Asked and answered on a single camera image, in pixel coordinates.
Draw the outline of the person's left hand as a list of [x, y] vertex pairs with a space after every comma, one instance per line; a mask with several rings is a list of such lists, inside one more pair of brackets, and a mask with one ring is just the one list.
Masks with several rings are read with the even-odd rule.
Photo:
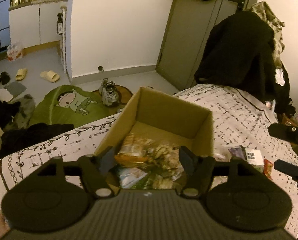
[[5, 219], [2, 211], [0, 211], [0, 238], [2, 238], [9, 231], [9, 224], [7, 223], [7, 220]]

